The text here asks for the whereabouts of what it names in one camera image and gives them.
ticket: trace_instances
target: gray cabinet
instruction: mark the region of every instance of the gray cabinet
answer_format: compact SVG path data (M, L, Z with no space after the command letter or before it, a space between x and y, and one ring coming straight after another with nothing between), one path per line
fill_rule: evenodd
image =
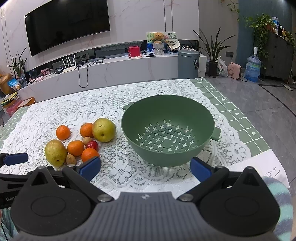
M292 67L294 48L282 37L268 33L266 44L268 59L263 59L266 69L261 68L261 75L280 78L287 81Z

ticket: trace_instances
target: white lace tablecloth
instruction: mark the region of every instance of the white lace tablecloth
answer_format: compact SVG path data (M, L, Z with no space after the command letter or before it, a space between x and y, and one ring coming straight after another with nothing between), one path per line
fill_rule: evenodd
M48 141L57 138L55 131L59 125L66 125L71 130L70 139L63 141L67 146L72 140L82 139L79 129L83 123L106 117L116 125L116 138L101 143L101 171L91 182L114 198L118 198L121 191L171 191L176 198L199 183L191 174L189 163L172 168L148 164L131 148L120 124L124 105L162 94L181 95L200 102L212 113L216 126L222 129L220 140L210 140L198 155L203 161L212 166L228 166L251 157L249 148L239 140L237 131L228 124L226 117L191 81L163 80L84 91L32 105L1 150L10 154L26 152L29 161L3 166L0 171L26 174L38 166L48 166L44 148Z

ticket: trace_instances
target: gray trash can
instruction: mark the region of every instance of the gray trash can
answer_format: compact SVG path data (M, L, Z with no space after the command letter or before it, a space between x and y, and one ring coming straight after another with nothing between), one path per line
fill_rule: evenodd
M199 51L180 49L178 51L178 79L197 78L199 60Z

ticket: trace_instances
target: teddy bear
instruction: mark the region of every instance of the teddy bear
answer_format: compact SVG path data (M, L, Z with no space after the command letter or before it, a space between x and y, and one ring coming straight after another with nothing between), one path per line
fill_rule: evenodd
M151 39L154 43L161 43L163 40L164 34L157 32L154 33L154 37Z

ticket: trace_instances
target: television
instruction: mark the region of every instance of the television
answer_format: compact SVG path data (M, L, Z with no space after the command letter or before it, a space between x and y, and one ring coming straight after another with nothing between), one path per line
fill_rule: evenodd
M51 0L25 16L31 55L90 34L110 31L107 0Z

